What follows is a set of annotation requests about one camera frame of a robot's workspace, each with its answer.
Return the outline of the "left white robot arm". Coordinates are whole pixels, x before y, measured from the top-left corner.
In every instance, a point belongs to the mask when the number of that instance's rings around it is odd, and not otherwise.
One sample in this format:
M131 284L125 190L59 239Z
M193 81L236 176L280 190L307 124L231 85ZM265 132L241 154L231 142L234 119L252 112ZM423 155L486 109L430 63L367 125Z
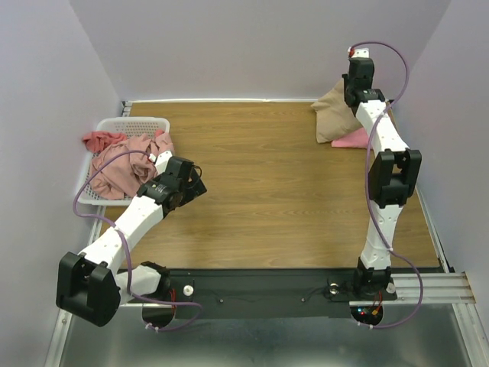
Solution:
M184 299L177 300L165 267L150 261L131 265L131 251L150 229L206 193L202 169L193 161L169 151L147 158L156 169L155 178L140 185L116 221L97 215L96 220L108 224L107 230L80 252L67 252L58 265L55 304L96 326L106 325L131 300L167 306L173 312L181 307L203 310L191 299L191 286L184 288Z

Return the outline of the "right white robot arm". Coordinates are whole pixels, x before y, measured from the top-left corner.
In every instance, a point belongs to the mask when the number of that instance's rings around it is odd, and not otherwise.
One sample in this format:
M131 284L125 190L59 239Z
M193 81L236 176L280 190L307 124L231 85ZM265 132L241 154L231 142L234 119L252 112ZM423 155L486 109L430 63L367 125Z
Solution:
M367 150L374 155L366 158L368 234L351 280L354 294L369 298L389 287L397 220L413 195L422 155L399 136L387 111L390 105L373 87L374 61L369 56L351 55L342 78L345 103L368 134Z

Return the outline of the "beige t shirt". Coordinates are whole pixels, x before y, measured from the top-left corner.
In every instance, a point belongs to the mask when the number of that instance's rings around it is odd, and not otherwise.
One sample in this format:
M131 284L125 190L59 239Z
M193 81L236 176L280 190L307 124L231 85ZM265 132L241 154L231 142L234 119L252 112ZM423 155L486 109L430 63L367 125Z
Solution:
M345 103L343 79L316 100L311 108L316 114L316 142L319 144L343 138L361 128L361 123Z

